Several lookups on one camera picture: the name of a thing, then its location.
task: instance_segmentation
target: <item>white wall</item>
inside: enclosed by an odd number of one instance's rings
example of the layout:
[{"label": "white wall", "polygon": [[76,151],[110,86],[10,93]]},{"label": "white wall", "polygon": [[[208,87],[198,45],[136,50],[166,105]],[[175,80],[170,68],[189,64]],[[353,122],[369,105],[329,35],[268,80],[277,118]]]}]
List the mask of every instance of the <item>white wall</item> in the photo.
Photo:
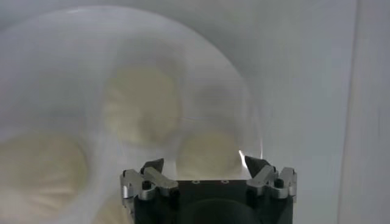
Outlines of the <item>white wall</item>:
[{"label": "white wall", "polygon": [[271,0],[258,10],[264,157],[298,171],[295,223],[337,223],[356,1]]},{"label": "white wall", "polygon": [[340,224],[390,223],[390,1],[361,0]]}]

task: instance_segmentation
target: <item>black screw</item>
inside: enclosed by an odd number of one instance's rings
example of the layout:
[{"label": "black screw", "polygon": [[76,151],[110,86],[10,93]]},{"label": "black screw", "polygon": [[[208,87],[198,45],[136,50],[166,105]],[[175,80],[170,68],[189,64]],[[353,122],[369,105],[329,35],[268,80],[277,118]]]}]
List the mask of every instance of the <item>black screw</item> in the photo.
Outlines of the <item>black screw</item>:
[{"label": "black screw", "polygon": [[276,188],[284,188],[285,187],[285,182],[282,179],[278,178],[278,179],[275,180],[274,186]]},{"label": "black screw", "polygon": [[150,190],[152,189],[152,182],[149,180],[145,180],[142,182],[142,190]]}]

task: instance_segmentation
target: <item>white background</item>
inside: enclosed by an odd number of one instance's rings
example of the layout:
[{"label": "white background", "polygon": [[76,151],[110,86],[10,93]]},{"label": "white background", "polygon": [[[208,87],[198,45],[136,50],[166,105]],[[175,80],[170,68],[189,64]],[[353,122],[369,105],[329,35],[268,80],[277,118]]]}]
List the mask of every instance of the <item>white background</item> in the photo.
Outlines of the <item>white background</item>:
[{"label": "white background", "polygon": [[264,157],[299,172],[295,223],[390,223],[388,0],[0,0],[0,27],[92,4],[161,13],[231,59]]}]

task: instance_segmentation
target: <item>metal bracket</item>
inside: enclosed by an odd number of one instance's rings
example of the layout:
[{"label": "metal bracket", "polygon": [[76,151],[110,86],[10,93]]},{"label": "metal bracket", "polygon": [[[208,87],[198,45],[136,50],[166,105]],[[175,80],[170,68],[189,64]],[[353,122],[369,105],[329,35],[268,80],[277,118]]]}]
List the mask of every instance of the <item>metal bracket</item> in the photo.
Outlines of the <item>metal bracket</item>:
[{"label": "metal bracket", "polygon": [[287,198],[292,196],[294,202],[297,200],[297,173],[293,168],[285,167],[280,172],[279,177],[271,186],[271,195],[276,199]]},{"label": "metal bracket", "polygon": [[153,167],[144,169],[144,177],[146,180],[156,184],[162,196],[169,197],[171,193],[179,189],[179,183],[177,181],[168,179]]},{"label": "metal bracket", "polygon": [[256,192],[257,196],[264,194],[264,191],[267,187],[273,185],[274,179],[277,177],[277,170],[275,167],[270,165],[265,165],[260,172],[256,174],[250,180],[246,181],[246,184],[250,189]]}]

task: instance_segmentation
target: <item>clear container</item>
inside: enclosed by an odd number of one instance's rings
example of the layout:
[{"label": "clear container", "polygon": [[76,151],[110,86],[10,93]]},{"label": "clear container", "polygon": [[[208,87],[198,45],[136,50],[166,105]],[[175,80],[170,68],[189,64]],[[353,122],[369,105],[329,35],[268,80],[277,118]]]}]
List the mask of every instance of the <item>clear container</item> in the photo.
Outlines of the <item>clear container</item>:
[{"label": "clear container", "polygon": [[[135,65],[160,68],[180,92],[180,127],[156,149],[123,144],[104,127],[107,79]],[[121,171],[147,160],[164,157],[165,174],[175,178],[180,141],[194,131],[218,128],[233,134],[245,154],[261,153],[257,112],[236,69],[200,35],[158,15],[85,7],[39,16],[0,34],[0,68],[2,139],[48,130],[85,145],[90,181],[59,223],[91,219],[118,189]]]}]

